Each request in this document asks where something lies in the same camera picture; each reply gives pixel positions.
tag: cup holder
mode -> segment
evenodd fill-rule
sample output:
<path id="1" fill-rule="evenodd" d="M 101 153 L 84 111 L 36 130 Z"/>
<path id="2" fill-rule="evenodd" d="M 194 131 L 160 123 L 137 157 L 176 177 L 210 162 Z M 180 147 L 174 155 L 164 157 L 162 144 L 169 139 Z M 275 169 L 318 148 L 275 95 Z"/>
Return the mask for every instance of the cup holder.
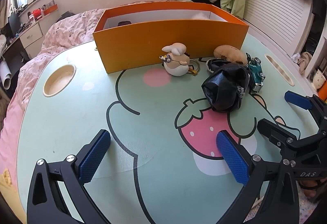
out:
<path id="1" fill-rule="evenodd" d="M 282 76 L 282 78 L 285 79 L 285 81 L 290 85 L 294 86 L 293 80 L 288 76 L 288 74 L 282 69 L 282 67 L 279 66 L 279 64 L 269 55 L 264 55 L 268 62 L 277 70 L 277 72 Z"/>
<path id="2" fill-rule="evenodd" d="M 43 95 L 53 97 L 61 92 L 73 79 L 76 72 L 76 66 L 66 64 L 54 71 L 43 87 Z"/>

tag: brown plush toy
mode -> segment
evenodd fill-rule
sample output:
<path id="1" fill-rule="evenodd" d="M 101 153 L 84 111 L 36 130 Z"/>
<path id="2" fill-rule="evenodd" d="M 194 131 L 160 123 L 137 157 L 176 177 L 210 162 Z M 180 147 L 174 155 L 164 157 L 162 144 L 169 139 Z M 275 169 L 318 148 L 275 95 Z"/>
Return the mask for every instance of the brown plush toy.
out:
<path id="1" fill-rule="evenodd" d="M 243 66 L 247 65 L 246 54 L 241 50 L 230 45 L 221 45 L 215 48 L 214 57 L 225 59 L 232 63 L 238 63 Z"/>

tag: pink strawberry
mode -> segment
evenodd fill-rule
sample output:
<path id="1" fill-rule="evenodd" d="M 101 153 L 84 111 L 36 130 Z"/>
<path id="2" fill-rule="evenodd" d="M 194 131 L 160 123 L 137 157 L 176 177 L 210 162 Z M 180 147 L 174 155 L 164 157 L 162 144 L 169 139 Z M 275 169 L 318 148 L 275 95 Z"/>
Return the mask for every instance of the pink strawberry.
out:
<path id="1" fill-rule="evenodd" d="M 199 156 L 212 160 L 223 159 L 216 145 L 216 137 L 221 130 L 227 130 L 236 142 L 230 130 L 227 114 L 215 112 L 205 98 L 183 102 L 184 107 L 175 119 L 175 127 L 187 146 Z"/>

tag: orange box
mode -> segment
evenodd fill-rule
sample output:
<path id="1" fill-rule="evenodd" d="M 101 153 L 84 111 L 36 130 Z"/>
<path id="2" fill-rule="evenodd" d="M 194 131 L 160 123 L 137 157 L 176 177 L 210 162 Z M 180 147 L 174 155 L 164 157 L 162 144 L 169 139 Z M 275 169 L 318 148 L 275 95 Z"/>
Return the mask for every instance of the orange box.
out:
<path id="1" fill-rule="evenodd" d="M 44 10 L 44 15 L 52 13 L 53 11 L 56 11 L 58 9 L 58 6 L 55 4 L 54 6 L 50 6 L 48 9 Z"/>
<path id="2" fill-rule="evenodd" d="M 208 20 L 193 19 L 197 15 Z M 118 26 L 120 22 L 129 25 Z M 183 43 L 191 58 L 217 46 L 241 49 L 249 26 L 220 8 L 194 2 L 149 2 L 106 10 L 93 32 L 106 72 L 158 64 L 164 46 Z"/>

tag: louvered door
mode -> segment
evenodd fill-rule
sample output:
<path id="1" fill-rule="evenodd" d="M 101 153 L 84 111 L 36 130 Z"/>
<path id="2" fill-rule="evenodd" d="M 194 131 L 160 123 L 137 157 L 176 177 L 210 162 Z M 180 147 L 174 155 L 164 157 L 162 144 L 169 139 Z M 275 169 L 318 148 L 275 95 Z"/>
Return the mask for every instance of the louvered door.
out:
<path id="1" fill-rule="evenodd" d="M 310 31 L 311 5 L 312 0 L 246 0 L 244 19 L 292 56 Z"/>

